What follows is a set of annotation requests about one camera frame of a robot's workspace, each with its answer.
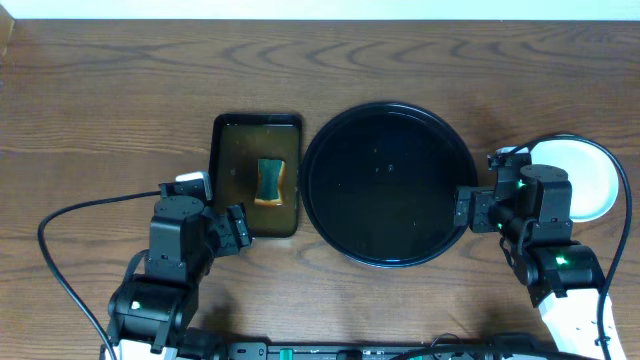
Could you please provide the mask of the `yellow green scrub sponge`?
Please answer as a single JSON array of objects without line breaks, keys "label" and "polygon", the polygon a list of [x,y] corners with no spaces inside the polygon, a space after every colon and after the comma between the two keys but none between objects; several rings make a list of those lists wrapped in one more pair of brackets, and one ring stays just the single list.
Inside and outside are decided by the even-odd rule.
[{"label": "yellow green scrub sponge", "polygon": [[258,160],[258,181],[254,203],[259,206],[281,206],[283,204],[282,183],[286,163],[280,159]]}]

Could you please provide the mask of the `pale green plate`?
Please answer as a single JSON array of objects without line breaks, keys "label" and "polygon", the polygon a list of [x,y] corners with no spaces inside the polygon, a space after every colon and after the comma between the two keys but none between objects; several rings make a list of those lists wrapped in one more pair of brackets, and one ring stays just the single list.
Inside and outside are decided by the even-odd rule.
[{"label": "pale green plate", "polygon": [[531,147],[544,221],[589,222],[605,215],[619,189],[618,173],[606,152],[576,136],[558,136]]}]

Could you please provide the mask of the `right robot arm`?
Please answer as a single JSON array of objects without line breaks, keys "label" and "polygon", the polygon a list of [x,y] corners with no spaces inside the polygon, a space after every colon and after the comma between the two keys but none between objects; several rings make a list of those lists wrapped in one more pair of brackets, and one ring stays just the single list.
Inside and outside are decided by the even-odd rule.
[{"label": "right robot arm", "polygon": [[457,188],[455,225],[500,234],[508,266],[559,351],[624,358],[604,272],[594,251],[571,238],[568,173],[535,164],[527,153],[496,154],[489,167],[497,174],[494,186]]}]

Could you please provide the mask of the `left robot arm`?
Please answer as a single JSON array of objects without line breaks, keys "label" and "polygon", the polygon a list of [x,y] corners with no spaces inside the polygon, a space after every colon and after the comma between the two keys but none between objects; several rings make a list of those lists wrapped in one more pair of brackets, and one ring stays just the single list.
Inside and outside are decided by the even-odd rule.
[{"label": "left robot arm", "polygon": [[238,254],[252,236],[243,205],[217,213],[201,199],[161,198],[150,223],[149,248],[134,255],[108,304],[106,359],[213,359],[219,341],[189,324],[202,279],[213,261]]}]

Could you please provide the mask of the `black rectangular water tray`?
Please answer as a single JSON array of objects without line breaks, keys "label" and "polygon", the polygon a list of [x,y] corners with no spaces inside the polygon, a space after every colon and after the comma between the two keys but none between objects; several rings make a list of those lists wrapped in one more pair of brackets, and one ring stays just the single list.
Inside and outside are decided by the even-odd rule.
[{"label": "black rectangular water tray", "polygon": [[[298,228],[298,170],[301,160],[302,119],[297,114],[227,113],[214,121],[209,175],[212,206],[223,213],[243,204],[248,226],[256,237],[286,238]],[[281,206],[254,203],[258,160],[286,163]]]}]

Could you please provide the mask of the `round black serving tray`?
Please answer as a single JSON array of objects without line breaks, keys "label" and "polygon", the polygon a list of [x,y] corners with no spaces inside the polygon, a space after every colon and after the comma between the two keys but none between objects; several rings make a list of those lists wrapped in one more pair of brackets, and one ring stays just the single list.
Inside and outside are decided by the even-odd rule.
[{"label": "round black serving tray", "polygon": [[403,268],[443,254],[464,234],[458,187],[478,175],[468,147],[436,114],[399,102],[348,109],[316,134],[299,170],[309,220],[346,257]]}]

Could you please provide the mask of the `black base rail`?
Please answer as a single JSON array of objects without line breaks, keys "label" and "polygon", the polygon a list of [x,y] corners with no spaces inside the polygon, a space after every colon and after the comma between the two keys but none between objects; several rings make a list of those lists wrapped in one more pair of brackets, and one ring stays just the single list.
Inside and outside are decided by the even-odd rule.
[{"label": "black base rail", "polygon": [[235,342],[227,345],[227,360],[454,360],[454,359],[562,359],[563,355],[542,350],[499,349],[493,346],[436,344],[435,346],[392,346],[356,344],[267,344]]}]

